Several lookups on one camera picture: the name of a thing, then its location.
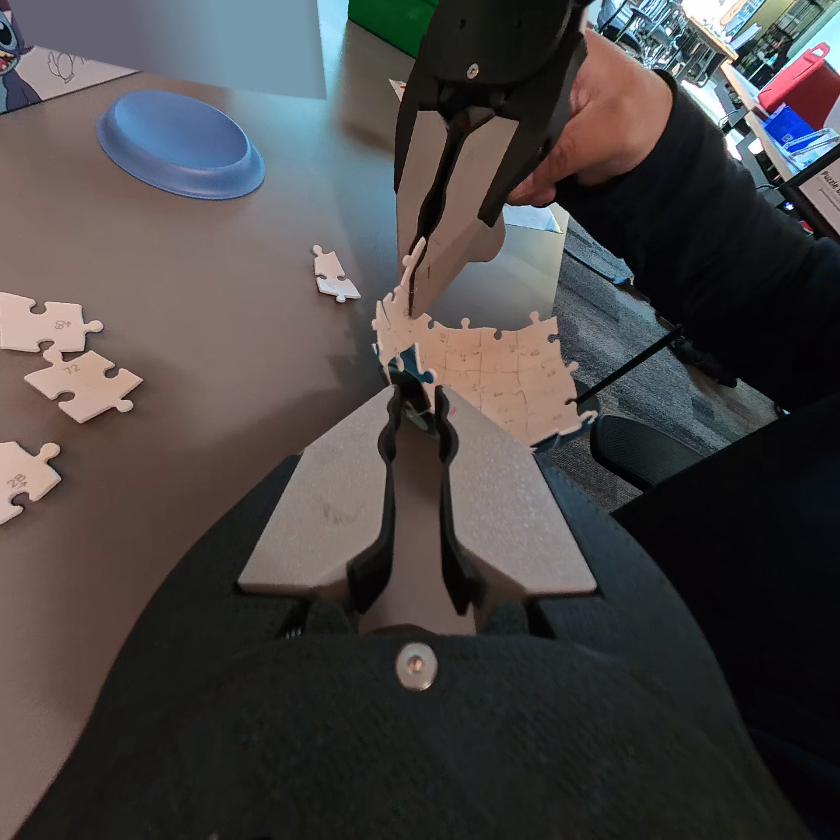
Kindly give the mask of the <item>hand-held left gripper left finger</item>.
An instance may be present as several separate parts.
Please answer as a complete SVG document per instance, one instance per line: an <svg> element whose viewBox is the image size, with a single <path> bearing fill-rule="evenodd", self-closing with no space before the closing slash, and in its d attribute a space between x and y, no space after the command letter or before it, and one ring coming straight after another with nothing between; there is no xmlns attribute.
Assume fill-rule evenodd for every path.
<svg viewBox="0 0 840 840"><path fill-rule="evenodd" d="M371 609L392 573L402 410L389 385L291 459L288 483L238 577L242 591Z"/></svg>

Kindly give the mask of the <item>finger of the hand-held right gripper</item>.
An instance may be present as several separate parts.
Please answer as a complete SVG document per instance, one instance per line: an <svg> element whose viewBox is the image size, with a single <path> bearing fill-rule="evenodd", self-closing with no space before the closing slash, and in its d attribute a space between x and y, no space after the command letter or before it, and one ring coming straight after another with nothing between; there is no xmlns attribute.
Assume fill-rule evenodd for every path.
<svg viewBox="0 0 840 840"><path fill-rule="evenodd" d="M442 246L424 261L425 239L406 256L407 313L417 318L440 299L469 263L496 257L505 238L501 207L511 184L505 160L519 123L489 112L462 112L448 123L451 174L444 215L436 229Z"/></svg>
<svg viewBox="0 0 840 840"><path fill-rule="evenodd" d="M442 246L436 229L445 211L452 166L448 160L448 123L433 110L416 114L399 186L396 189L396 231L400 257L425 239L423 260L434 264Z"/></svg>

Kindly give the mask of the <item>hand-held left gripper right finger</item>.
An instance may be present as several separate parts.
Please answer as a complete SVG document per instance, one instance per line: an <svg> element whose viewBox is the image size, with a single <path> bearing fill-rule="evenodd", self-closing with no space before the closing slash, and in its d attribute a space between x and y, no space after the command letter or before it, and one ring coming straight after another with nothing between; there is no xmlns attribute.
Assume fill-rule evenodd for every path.
<svg viewBox="0 0 840 840"><path fill-rule="evenodd" d="M531 449L450 388L435 388L442 573L457 614L590 595L593 572Z"/></svg>

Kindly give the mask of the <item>white puzzle piece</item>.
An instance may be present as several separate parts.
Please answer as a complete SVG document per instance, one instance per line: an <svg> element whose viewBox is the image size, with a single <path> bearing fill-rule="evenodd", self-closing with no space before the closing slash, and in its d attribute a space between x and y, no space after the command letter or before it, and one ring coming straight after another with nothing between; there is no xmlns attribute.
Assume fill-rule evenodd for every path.
<svg viewBox="0 0 840 840"><path fill-rule="evenodd" d="M1 293L1 349L38 353L39 346L51 342L51 349L62 353L81 353L88 333L99 333L99 320L85 322L78 303L48 301L35 313L35 300L7 292Z"/></svg>
<svg viewBox="0 0 840 840"><path fill-rule="evenodd" d="M60 454L55 443L43 444L32 455L17 442L1 443L1 523L15 518L23 508L13 504L16 497L26 495L38 501L61 482L60 474L49 462Z"/></svg>
<svg viewBox="0 0 840 840"><path fill-rule="evenodd" d="M361 299L361 294L343 270L334 251L325 252L320 245L311 247L313 273L318 291L330 296L337 303Z"/></svg>
<svg viewBox="0 0 840 840"><path fill-rule="evenodd" d="M49 366L27 374L24 381L50 400L61 394L72 394L71 399L58 406L79 424L112 408L120 413L131 411L133 403L126 396L144 381L125 369L112 377L106 376L114 363L94 351L65 360L61 351L50 348L43 358Z"/></svg>

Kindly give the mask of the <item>partly built white puzzle ball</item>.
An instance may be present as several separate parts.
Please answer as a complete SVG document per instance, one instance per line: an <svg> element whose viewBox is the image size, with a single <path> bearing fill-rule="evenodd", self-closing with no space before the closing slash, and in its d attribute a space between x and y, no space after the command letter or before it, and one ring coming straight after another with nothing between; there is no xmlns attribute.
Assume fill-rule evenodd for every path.
<svg viewBox="0 0 840 840"><path fill-rule="evenodd" d="M516 331L473 328L467 318L445 327L425 314L408 314L410 270L424 255L420 238L403 260L401 283L376 303L372 328L375 351L387 381L412 376L434 404L434 388L447 386L496 425L533 451L543 451L582 434L598 417L596 409L580 410L573 372L565 363L556 318L531 323Z"/></svg>

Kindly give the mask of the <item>printed cardboard puzzle box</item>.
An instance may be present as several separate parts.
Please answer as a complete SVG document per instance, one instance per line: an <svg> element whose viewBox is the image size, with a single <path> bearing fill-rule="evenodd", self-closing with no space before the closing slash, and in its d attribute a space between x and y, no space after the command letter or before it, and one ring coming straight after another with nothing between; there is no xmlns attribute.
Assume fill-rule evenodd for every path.
<svg viewBox="0 0 840 840"><path fill-rule="evenodd" d="M1 113L120 79L135 70L35 46L1 2Z"/></svg>

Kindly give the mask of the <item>person's right hand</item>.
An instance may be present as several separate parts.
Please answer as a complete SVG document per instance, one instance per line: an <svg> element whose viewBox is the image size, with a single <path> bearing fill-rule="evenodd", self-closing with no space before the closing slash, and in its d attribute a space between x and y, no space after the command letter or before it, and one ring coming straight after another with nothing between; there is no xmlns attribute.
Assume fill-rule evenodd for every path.
<svg viewBox="0 0 840 840"><path fill-rule="evenodd" d="M551 204L556 185L569 178L591 187L629 173L665 131L675 99L667 80L592 30L584 42L570 119L548 156L508 196L512 206Z"/></svg>

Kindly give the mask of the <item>green box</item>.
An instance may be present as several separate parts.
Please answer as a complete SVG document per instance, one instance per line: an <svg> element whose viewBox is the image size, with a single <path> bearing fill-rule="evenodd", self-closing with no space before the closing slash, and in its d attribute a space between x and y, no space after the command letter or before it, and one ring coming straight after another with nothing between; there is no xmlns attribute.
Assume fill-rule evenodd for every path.
<svg viewBox="0 0 840 840"><path fill-rule="evenodd" d="M438 1L349 1L348 19L412 58Z"/></svg>

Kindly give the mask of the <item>blue round plastic dish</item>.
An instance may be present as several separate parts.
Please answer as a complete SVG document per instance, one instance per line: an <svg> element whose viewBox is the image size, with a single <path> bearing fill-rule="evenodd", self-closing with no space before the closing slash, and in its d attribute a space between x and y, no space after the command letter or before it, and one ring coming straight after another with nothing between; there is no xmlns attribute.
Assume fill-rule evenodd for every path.
<svg viewBox="0 0 840 840"><path fill-rule="evenodd" d="M232 200L254 192L266 176L261 154L234 120L170 91L117 98L98 118L97 136L119 168L178 196Z"/></svg>

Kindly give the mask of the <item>blue plastic crate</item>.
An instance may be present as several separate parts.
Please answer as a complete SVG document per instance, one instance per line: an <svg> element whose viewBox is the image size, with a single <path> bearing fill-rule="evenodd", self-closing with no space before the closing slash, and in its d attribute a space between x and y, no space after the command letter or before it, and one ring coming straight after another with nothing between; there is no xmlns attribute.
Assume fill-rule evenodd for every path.
<svg viewBox="0 0 840 840"><path fill-rule="evenodd" d="M819 131L784 102L764 121L763 129L779 146L808 144Z"/></svg>

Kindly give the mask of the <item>red plastic container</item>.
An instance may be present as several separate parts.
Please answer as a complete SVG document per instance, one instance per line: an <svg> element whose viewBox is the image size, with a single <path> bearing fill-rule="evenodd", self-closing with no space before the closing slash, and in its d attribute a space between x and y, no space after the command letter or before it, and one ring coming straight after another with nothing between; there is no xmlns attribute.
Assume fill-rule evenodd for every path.
<svg viewBox="0 0 840 840"><path fill-rule="evenodd" d="M839 98L838 71L827 61L831 51L819 43L781 70L759 91L761 108L771 115L785 105L814 131L822 130Z"/></svg>

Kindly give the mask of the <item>white sign in black frame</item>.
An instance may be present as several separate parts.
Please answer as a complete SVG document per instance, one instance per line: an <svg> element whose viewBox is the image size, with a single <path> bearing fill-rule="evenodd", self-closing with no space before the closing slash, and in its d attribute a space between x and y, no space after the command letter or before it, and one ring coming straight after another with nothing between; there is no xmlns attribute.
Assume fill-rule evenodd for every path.
<svg viewBox="0 0 840 840"><path fill-rule="evenodd" d="M802 172L797 189L827 228L839 235L839 145Z"/></svg>

